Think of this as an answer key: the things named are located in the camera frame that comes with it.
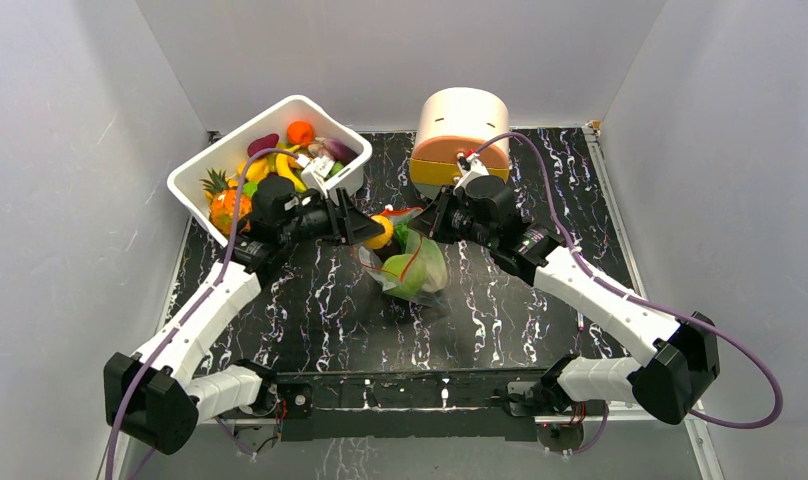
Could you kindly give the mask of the green toy cabbage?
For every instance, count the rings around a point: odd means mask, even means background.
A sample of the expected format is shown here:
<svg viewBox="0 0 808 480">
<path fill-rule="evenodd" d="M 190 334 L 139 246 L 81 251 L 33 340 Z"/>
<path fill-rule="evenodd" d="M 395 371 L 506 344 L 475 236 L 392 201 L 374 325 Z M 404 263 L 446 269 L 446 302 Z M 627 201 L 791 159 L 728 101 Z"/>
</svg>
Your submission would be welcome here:
<svg viewBox="0 0 808 480">
<path fill-rule="evenodd" d="M 437 242 L 414 232 L 408 222 L 398 223 L 394 227 L 395 239 L 406 254 L 415 256 L 416 267 L 423 268 L 423 281 L 420 290 L 425 293 L 436 293 L 448 284 L 448 269 L 444 252 Z"/>
</svg>

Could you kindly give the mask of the yellow toy fruit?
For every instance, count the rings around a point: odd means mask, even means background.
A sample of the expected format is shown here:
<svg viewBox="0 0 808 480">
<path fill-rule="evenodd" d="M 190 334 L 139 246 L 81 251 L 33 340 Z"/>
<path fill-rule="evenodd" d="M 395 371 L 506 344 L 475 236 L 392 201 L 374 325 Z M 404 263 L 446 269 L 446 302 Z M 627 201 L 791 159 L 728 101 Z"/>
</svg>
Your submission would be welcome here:
<svg viewBox="0 0 808 480">
<path fill-rule="evenodd" d="M 394 236 L 394 225 L 385 215 L 373 215 L 371 219 L 382 227 L 380 234 L 375 235 L 364 242 L 364 245 L 371 250 L 381 250 L 386 248 Z"/>
</svg>

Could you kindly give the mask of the purple toy sweet potato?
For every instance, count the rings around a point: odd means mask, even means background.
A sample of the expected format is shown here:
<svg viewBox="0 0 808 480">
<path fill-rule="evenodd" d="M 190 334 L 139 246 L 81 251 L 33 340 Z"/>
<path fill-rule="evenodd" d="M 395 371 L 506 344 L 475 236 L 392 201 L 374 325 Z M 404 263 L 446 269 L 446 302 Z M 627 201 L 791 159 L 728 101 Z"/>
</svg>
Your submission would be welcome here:
<svg viewBox="0 0 808 480">
<path fill-rule="evenodd" d="M 280 136 L 277 133 L 271 133 L 263 137 L 257 138 L 252 141 L 247 147 L 247 155 L 249 158 L 254 157 L 260 151 L 275 148 L 280 141 Z"/>
</svg>

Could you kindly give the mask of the toy pineapple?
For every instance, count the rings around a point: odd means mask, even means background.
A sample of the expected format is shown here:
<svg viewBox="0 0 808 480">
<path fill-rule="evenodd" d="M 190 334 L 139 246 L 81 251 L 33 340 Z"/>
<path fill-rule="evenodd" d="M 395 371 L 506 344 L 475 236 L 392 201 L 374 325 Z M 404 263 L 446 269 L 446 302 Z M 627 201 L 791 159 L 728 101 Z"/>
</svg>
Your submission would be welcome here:
<svg viewBox="0 0 808 480">
<path fill-rule="evenodd" d="M 208 169 L 201 183 L 209 205 L 208 219 L 221 234 L 230 236 L 236 206 L 239 206 L 237 231 L 250 230 L 247 217 L 252 211 L 251 198 L 245 192 L 239 192 L 238 183 L 229 180 L 225 170 Z"/>
</svg>

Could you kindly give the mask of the yellow toy banana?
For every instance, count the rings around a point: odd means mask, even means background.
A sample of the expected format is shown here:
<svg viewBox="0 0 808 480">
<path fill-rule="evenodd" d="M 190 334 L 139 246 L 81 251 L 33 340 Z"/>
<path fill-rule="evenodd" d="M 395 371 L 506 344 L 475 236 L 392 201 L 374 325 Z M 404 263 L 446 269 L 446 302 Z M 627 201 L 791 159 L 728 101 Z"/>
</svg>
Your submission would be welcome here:
<svg viewBox="0 0 808 480">
<path fill-rule="evenodd" d="M 274 165 L 276 174 L 292 181 L 298 193 L 303 193 L 307 190 L 307 187 L 300 178 L 300 173 L 303 171 L 306 164 L 307 160 L 301 160 L 283 153 L 275 154 Z"/>
</svg>

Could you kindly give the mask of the clear zip top bag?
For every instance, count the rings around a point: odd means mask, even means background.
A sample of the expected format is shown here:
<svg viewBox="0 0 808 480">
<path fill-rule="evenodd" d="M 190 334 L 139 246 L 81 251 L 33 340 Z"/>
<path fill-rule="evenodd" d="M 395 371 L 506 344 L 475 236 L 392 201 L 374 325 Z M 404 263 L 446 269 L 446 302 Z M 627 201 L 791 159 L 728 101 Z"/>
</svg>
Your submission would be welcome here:
<svg viewBox="0 0 808 480">
<path fill-rule="evenodd" d="M 421 212 L 420 207 L 395 210 L 387 206 L 374 215 L 383 232 L 355 247 L 355 260 L 384 294 L 445 309 L 449 272 L 444 252 L 437 242 L 410 227 Z"/>
</svg>

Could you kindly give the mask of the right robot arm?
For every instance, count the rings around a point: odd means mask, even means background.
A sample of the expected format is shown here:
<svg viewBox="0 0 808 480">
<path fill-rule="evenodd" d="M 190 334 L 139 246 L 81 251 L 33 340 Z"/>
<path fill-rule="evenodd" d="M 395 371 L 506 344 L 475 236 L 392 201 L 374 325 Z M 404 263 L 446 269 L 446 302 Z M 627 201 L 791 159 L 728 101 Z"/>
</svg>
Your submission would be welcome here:
<svg viewBox="0 0 808 480">
<path fill-rule="evenodd" d="M 519 212 L 495 176 L 443 187 L 409 226 L 438 243 L 486 248 L 502 271 L 560 299 L 628 351 L 615 359 L 564 356 L 526 391 L 507 394 L 514 415 L 567 414 L 581 402 L 619 401 L 676 425 L 719 375 L 708 319 L 689 326 L 642 305 L 600 271 L 581 268 L 558 235 Z"/>
</svg>

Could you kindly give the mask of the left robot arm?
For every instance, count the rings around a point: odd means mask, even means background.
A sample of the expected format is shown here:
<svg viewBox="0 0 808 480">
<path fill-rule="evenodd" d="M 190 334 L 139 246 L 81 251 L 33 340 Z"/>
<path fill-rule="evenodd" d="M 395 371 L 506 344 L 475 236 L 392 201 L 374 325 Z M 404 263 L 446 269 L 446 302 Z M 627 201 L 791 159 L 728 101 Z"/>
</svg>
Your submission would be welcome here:
<svg viewBox="0 0 808 480">
<path fill-rule="evenodd" d="M 205 354 L 279 274 L 296 245 L 316 240 L 358 245 L 384 231 L 342 188 L 299 193 L 291 182 L 269 177 L 250 204 L 249 212 L 231 219 L 224 259 L 214 263 L 188 302 L 134 353 L 116 353 L 105 364 L 110 456 L 121 434 L 170 455 L 204 421 L 234 409 L 255 416 L 273 412 L 279 400 L 274 372 L 239 360 L 197 377 Z"/>
</svg>

